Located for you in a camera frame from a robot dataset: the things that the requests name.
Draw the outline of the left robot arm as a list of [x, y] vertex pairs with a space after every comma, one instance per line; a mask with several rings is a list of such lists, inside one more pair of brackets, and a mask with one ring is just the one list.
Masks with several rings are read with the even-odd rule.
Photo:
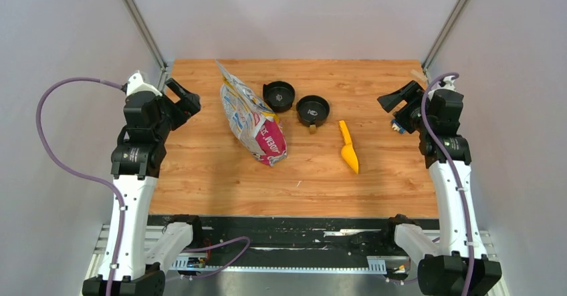
[[83, 295], [162, 295], [166, 272], [181, 250], [198, 251], [204, 245], [199, 218], [183, 215], [167, 226], [155, 246], [144, 248], [166, 139], [201, 110], [198, 94], [173, 78], [165, 85], [177, 102], [135, 76], [126, 86], [126, 123], [111, 154], [116, 192], [108, 242], [98, 273], [83, 282]]

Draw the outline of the pet food bag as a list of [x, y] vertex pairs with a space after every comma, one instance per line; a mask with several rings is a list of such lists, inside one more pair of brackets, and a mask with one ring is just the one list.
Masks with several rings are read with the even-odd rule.
[[287, 143], [278, 115], [255, 92], [218, 61], [223, 78], [220, 97], [235, 137], [260, 163], [273, 166], [287, 157]]

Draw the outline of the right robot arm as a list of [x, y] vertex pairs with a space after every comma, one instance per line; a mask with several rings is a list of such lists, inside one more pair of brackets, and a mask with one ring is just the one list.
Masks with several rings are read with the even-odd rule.
[[390, 254], [404, 251], [417, 264], [423, 295], [487, 295], [502, 277], [501, 265], [489, 259], [471, 197], [471, 152], [458, 133], [463, 94], [455, 89], [458, 73], [435, 78], [426, 88], [411, 81], [378, 97], [393, 125], [419, 133], [419, 150], [435, 188], [439, 213], [438, 241], [415, 220], [398, 214], [381, 232]]

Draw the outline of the yellow plastic scoop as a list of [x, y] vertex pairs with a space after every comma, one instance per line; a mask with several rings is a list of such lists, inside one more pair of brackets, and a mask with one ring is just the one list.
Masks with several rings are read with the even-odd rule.
[[353, 146], [352, 137], [350, 135], [349, 129], [344, 120], [338, 122], [339, 129], [341, 131], [344, 145], [341, 149], [341, 157], [347, 163], [347, 165], [353, 170], [355, 174], [359, 174], [359, 162], [356, 155], [356, 151]]

